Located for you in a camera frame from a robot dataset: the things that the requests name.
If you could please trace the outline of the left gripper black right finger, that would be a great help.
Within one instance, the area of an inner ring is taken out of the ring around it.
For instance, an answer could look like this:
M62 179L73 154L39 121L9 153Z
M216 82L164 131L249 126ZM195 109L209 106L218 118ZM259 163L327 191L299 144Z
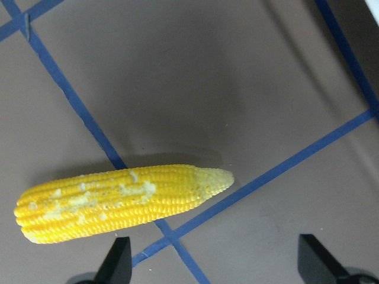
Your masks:
M345 283L351 276L313 234L298 237L298 273L304 283Z

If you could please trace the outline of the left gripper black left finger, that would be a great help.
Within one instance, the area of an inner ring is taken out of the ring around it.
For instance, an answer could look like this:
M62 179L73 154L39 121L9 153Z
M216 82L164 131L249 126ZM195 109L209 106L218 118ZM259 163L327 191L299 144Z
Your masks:
M115 239L106 258L95 275L95 283L128 284L132 275L129 237Z

